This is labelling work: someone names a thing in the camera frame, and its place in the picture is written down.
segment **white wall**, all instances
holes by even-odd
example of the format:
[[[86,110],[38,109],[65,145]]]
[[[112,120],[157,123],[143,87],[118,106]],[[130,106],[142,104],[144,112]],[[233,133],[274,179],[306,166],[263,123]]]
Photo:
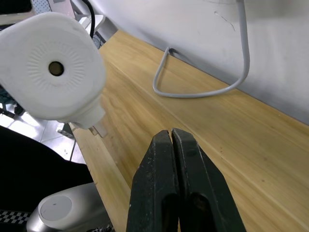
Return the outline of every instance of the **white wall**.
[[[172,46],[225,82],[242,72],[235,0],[90,1],[118,28],[161,50]],[[240,89],[309,124],[309,1],[245,3],[251,69]]]

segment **gray cable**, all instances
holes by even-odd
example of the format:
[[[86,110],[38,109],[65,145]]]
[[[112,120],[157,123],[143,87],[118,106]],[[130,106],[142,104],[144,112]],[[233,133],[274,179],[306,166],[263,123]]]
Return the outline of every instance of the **gray cable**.
[[[238,79],[234,84],[232,84],[232,85],[230,85],[226,88],[222,88],[222,89],[210,91],[210,92],[192,93],[192,94],[161,92],[157,88],[157,81],[158,81],[159,75],[161,73],[161,70],[162,70],[162,68],[165,64],[165,60],[168,56],[169,50],[171,49],[170,47],[167,47],[165,52],[164,52],[163,58],[160,62],[159,68],[156,71],[154,81],[153,81],[153,89],[154,89],[154,92],[156,94],[161,95],[163,97],[168,97],[168,98],[203,98],[203,97],[208,97],[208,96],[226,93],[226,92],[228,92],[232,89],[235,89],[247,78],[248,73],[249,73],[249,68],[250,68],[250,52],[249,52],[249,43],[248,43],[245,3],[244,3],[244,0],[237,0],[236,2],[237,2],[238,12],[239,12],[239,27],[240,27],[241,47],[242,47],[242,54],[243,54],[243,61],[244,61],[243,72],[242,72],[241,78]]]

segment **checkered fabric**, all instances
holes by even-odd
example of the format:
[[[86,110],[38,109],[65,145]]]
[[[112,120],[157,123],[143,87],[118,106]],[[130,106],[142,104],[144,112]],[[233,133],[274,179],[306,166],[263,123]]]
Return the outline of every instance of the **checkered fabric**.
[[[29,217],[30,213],[0,210],[0,223],[23,225]]]

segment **white plastic device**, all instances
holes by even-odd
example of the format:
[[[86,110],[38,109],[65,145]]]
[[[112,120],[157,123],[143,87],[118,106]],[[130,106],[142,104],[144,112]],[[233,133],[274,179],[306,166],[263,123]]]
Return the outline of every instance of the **white plastic device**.
[[[103,61],[85,29],[66,15],[39,14],[0,33],[0,84],[34,117],[104,131]]]

